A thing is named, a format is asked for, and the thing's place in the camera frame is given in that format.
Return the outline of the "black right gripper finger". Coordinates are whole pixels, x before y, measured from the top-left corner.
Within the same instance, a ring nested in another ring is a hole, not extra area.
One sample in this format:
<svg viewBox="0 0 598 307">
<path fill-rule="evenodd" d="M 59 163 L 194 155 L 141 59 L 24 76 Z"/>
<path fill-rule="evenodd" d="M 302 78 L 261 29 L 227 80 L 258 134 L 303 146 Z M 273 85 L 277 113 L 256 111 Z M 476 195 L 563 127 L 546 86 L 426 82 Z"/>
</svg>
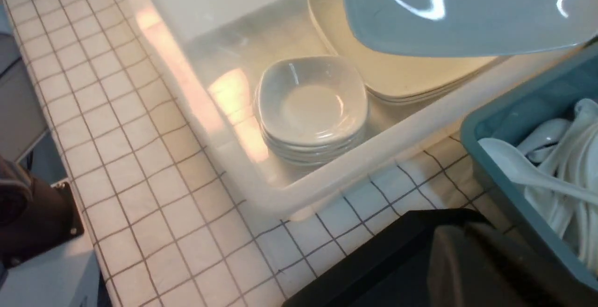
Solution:
<svg viewBox="0 0 598 307">
<path fill-rule="evenodd" d="M 435 229 L 427 274 L 433 307 L 595 307 L 596 290 L 486 224 Z"/>
</svg>

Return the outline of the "dark robot base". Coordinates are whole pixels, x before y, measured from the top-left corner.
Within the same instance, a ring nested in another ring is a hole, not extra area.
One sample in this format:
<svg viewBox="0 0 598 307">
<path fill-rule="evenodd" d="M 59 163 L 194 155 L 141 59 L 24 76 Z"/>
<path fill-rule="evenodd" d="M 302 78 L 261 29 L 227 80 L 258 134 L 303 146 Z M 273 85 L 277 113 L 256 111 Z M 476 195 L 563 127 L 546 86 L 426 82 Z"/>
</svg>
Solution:
<svg viewBox="0 0 598 307">
<path fill-rule="evenodd" d="M 71 185 L 0 160 L 0 257 L 11 269 L 84 234 Z"/>
</svg>

